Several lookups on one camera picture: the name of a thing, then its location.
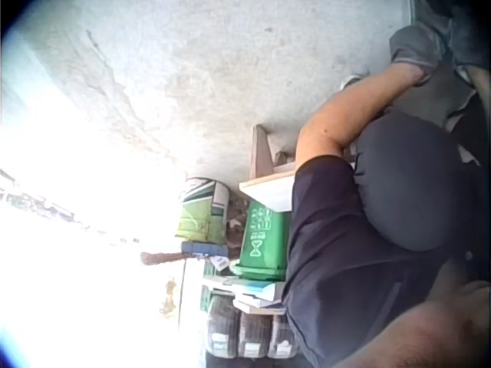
concrete floor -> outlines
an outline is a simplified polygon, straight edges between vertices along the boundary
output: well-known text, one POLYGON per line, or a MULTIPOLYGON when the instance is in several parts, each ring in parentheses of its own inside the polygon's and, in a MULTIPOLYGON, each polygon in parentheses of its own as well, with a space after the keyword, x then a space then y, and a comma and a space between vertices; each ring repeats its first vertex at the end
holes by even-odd
POLYGON ((173 223, 186 177, 236 188, 259 123, 292 151, 409 22, 408 0, 36 2, 2 47, 0 165, 101 222, 173 223))

green bin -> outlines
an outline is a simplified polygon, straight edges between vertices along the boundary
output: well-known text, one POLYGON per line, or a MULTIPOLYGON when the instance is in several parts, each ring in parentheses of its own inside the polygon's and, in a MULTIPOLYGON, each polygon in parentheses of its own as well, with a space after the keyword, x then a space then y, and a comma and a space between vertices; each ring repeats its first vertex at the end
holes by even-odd
POLYGON ((290 212, 251 202, 240 261, 233 272, 249 280, 284 281, 290 212))

man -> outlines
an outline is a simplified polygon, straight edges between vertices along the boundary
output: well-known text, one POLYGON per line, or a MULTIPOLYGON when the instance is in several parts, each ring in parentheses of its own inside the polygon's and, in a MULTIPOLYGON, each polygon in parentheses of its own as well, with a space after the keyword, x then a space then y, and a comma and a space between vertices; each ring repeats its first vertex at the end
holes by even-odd
POLYGON ((402 113, 379 117, 430 78, 442 41, 413 25, 390 49, 384 72, 335 94, 298 138, 283 301, 314 366, 333 366, 424 302, 443 264, 463 259, 476 221, 452 136, 402 113), (353 170, 344 150, 358 137, 353 170))

navy t-shirt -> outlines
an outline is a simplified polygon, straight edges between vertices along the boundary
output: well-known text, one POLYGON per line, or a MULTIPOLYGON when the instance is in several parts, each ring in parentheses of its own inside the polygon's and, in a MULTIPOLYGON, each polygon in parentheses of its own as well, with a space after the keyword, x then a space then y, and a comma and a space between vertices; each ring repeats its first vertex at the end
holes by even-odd
POLYGON ((385 240, 367 220, 344 160, 322 156, 297 171, 283 302, 314 366, 343 360, 424 301, 447 258, 385 240))

